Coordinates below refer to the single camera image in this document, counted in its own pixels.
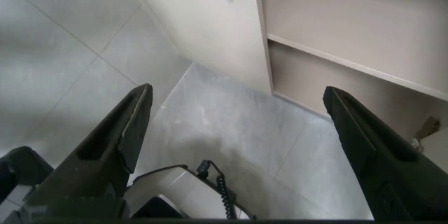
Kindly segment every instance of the coiled cable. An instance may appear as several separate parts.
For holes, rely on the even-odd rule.
[[[236,219],[237,214],[235,213],[235,207],[233,202],[230,201],[229,193],[227,191],[227,186],[225,184],[224,173],[216,166],[213,161],[208,160],[209,164],[215,167],[215,170],[218,172],[218,176],[216,177],[216,185],[218,186],[219,193],[221,194],[221,199],[223,199],[223,204],[225,208],[225,215],[227,219]]]

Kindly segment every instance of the gray tile floor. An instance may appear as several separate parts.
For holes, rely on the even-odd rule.
[[[135,176],[203,159],[261,218],[372,218],[331,122],[193,64],[150,122]]]

